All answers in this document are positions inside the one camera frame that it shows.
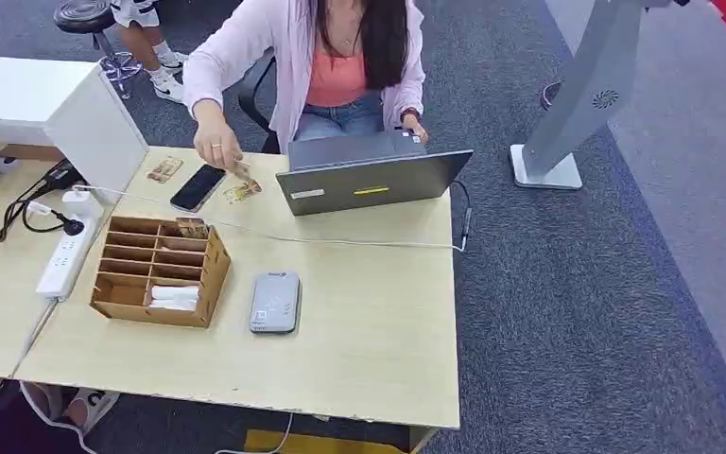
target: stand base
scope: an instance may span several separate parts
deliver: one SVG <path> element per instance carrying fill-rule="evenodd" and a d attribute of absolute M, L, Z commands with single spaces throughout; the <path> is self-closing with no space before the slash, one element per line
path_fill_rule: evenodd
<path fill-rule="evenodd" d="M 554 166 L 552 170 L 541 176 L 529 176 L 525 171 L 525 158 L 522 155 L 524 145 L 510 146 L 510 162 L 513 164 L 513 177 L 517 186 L 537 187 L 542 189 L 577 190 L 583 187 L 575 157 L 569 154 Z"/>

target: long dark hair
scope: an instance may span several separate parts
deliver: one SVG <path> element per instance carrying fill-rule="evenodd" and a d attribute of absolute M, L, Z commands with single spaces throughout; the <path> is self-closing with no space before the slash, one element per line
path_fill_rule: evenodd
<path fill-rule="evenodd" d="M 324 47 L 332 57 L 342 57 L 330 42 L 327 26 L 329 0 L 308 0 Z M 359 39 L 363 43 L 366 88 L 382 90 L 402 81 L 407 59 L 406 0 L 360 0 Z"/>

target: silver laptop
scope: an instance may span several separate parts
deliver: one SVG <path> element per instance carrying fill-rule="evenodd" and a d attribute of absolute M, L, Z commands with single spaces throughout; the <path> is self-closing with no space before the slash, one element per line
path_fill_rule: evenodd
<path fill-rule="evenodd" d="M 366 139 L 371 138 L 333 137 L 296 142 L 289 147 L 288 155 L 294 158 L 293 146 L 296 144 L 300 144 L 301 148 L 311 142 L 332 140 L 339 147 L 335 150 L 348 150 Z M 277 181 L 291 212 L 295 216 L 313 215 L 440 197 L 474 152 L 465 150 L 426 154 L 424 147 L 421 147 L 421 152 L 404 152 L 402 155 L 393 148 L 390 151 L 388 148 L 386 151 L 378 149 L 373 153 L 379 153 L 382 157 L 372 157 L 361 152 L 356 156 L 342 153 L 339 160 L 331 160 L 330 163 L 322 163 L 317 159 L 308 164 L 309 160 L 297 160 L 296 165 L 291 166 L 295 169 L 277 174 Z"/>
<path fill-rule="evenodd" d="M 406 131 L 390 131 L 367 136 L 327 137 L 293 142 L 288 146 L 288 161 L 293 171 L 367 163 L 400 156 L 421 156 L 426 153 L 419 137 Z"/>

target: coral tank top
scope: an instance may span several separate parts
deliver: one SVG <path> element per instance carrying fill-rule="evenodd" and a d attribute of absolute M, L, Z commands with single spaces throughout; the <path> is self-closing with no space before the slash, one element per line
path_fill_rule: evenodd
<path fill-rule="evenodd" d="M 307 103 L 318 107 L 340 107 L 366 93 L 363 52 L 351 57 L 332 58 L 323 46 L 316 45 L 313 71 L 307 90 Z"/>

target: black office chair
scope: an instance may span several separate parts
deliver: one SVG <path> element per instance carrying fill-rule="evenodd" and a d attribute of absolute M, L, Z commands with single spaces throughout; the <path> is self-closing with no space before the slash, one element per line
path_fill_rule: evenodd
<path fill-rule="evenodd" d="M 267 154 L 280 154 L 280 143 L 277 140 L 277 132 L 272 131 L 268 127 L 268 119 L 260 113 L 257 108 L 257 92 L 260 90 L 260 85 L 263 84 L 263 79 L 268 74 L 268 71 L 274 66 L 274 49 L 268 49 L 260 60 L 256 61 L 254 65 L 247 71 L 246 75 L 240 81 L 240 91 L 238 93 L 238 104 L 240 109 L 251 118 L 252 121 L 260 125 L 265 132 L 268 133 L 266 143 L 263 144 L 261 152 Z"/>

